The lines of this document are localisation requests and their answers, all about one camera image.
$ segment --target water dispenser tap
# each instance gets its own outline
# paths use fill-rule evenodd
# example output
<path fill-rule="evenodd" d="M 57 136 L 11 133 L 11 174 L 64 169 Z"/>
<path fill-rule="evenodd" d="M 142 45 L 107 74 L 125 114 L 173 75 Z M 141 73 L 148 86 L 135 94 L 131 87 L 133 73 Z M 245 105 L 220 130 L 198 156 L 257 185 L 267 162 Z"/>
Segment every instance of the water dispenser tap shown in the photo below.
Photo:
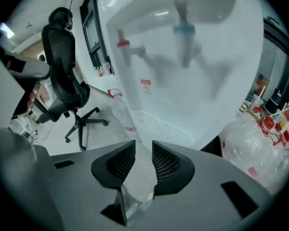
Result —
<path fill-rule="evenodd" d="M 173 27 L 179 61 L 183 68 L 188 68 L 192 58 L 201 50 L 195 41 L 195 26 L 187 20 L 187 0 L 173 0 L 180 22 Z"/>
<path fill-rule="evenodd" d="M 123 55 L 123 60 L 127 66 L 131 65 L 131 55 L 138 55 L 140 58 L 143 58 L 145 55 L 145 47 L 139 45 L 138 47 L 131 48 L 130 41 L 126 40 L 123 36 L 123 31 L 117 31 L 119 42 L 117 47 L 121 50 Z"/>

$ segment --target window frame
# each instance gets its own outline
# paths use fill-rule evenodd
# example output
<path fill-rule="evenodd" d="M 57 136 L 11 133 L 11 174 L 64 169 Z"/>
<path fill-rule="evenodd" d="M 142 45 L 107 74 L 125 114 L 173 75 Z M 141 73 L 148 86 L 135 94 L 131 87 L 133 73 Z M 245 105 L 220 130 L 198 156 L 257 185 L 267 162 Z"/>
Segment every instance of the window frame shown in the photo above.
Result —
<path fill-rule="evenodd" d="M 289 38 L 275 26 L 269 18 L 263 19 L 263 28 L 264 37 L 279 47 L 288 56 L 279 84 L 276 87 L 282 93 L 282 98 L 278 104 L 278 108 L 282 110 L 284 104 L 289 102 Z"/>
<path fill-rule="evenodd" d="M 100 25 L 99 14 L 98 14 L 97 0 L 93 0 L 92 10 L 90 12 L 88 10 L 89 2 L 90 0 L 84 0 L 82 6 L 79 9 L 80 9 L 83 34 L 86 40 L 89 55 L 90 55 L 93 66 L 97 67 L 97 66 L 102 66 L 103 62 L 109 62 L 109 63 L 111 62 L 110 62 L 109 56 L 107 55 L 107 51 L 106 51 L 106 47 L 105 47 L 105 43 L 103 39 L 103 34 L 102 34 L 102 29 Z M 89 22 L 92 19 L 94 20 L 94 23 L 95 23 L 96 33 L 97 33 L 97 37 L 99 41 L 91 48 L 89 37 L 86 31 L 86 26 L 89 24 Z M 103 56 L 102 59 L 99 58 L 99 55 L 97 53 L 99 50 L 101 50 L 102 52 L 102 56 Z"/>

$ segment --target office chair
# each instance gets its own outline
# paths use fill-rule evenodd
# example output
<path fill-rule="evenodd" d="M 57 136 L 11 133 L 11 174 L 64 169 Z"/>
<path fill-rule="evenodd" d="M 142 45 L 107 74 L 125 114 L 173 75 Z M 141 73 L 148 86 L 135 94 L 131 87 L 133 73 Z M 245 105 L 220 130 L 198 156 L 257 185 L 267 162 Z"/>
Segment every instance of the office chair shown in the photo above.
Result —
<path fill-rule="evenodd" d="M 65 136 L 66 143 L 73 131 L 78 129 L 79 147 L 81 150 L 86 148 L 82 145 L 82 131 L 86 124 L 102 123 L 104 126 L 108 122 L 104 119 L 88 119 L 93 112 L 99 112 L 95 107 L 85 116 L 79 117 L 77 109 L 83 107 L 90 94 L 90 88 L 85 83 L 78 82 L 75 69 L 75 38 L 68 30 L 72 28 L 73 14 L 66 8 L 57 8 L 49 16 L 49 24 L 43 28 L 42 42 L 47 59 L 51 67 L 51 82 L 59 103 L 50 109 L 46 109 L 38 100 L 35 105 L 43 112 L 39 118 L 40 123 L 45 123 L 49 119 L 57 121 L 61 114 L 69 117 L 69 111 L 75 116 L 75 124 Z"/>

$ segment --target chair base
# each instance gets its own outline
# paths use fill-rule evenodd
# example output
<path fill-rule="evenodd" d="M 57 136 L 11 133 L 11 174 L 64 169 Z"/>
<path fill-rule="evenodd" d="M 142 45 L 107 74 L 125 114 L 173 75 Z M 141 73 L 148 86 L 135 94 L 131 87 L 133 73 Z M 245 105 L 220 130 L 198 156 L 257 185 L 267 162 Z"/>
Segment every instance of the chair base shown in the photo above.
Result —
<path fill-rule="evenodd" d="M 76 108 L 73 109 L 72 112 L 74 113 L 74 116 L 75 116 L 75 124 L 70 129 L 70 131 L 66 134 L 65 140 L 66 140 L 66 143 L 70 143 L 71 140 L 68 137 L 72 134 L 72 132 L 74 132 L 76 129 L 78 129 L 79 147 L 80 147 L 81 151 L 85 151 L 86 147 L 84 147 L 82 145 L 82 131 L 83 131 L 83 127 L 85 127 L 86 124 L 92 124 L 92 123 L 102 123 L 104 126 L 107 126 L 108 122 L 106 120 L 104 120 L 104 119 L 88 119 L 89 116 L 91 116 L 93 112 L 96 112 L 96 113 L 100 112 L 98 107 L 95 107 L 94 109 L 92 109 L 90 112 L 88 112 L 83 117 L 79 117 L 79 115 L 77 115 L 77 109 Z"/>

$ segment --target red sticker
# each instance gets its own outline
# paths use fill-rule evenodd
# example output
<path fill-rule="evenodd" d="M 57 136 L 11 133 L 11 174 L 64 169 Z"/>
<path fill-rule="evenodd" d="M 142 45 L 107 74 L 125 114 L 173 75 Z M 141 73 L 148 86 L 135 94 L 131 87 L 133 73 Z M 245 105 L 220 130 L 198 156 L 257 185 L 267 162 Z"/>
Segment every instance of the red sticker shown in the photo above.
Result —
<path fill-rule="evenodd" d="M 148 79 L 141 79 L 140 81 L 142 85 L 144 86 L 144 93 L 151 94 L 151 91 L 150 91 L 151 81 Z"/>
<path fill-rule="evenodd" d="M 128 131 L 128 132 L 137 132 L 136 128 L 128 128 L 128 127 L 125 127 L 125 130 Z"/>
<path fill-rule="evenodd" d="M 151 81 L 148 80 L 148 79 L 141 79 L 140 81 L 141 81 L 142 84 L 151 85 Z"/>
<path fill-rule="evenodd" d="M 251 175 L 252 177 L 257 177 L 257 176 L 258 176 L 258 174 L 257 174 L 257 172 L 256 172 L 256 170 L 255 170 L 254 167 L 251 167 L 251 168 L 249 169 L 249 173 L 250 173 L 250 175 Z"/>
<path fill-rule="evenodd" d="M 127 45 L 130 45 L 130 42 L 128 40 L 124 40 L 124 41 L 117 43 L 118 48 L 127 46 Z"/>

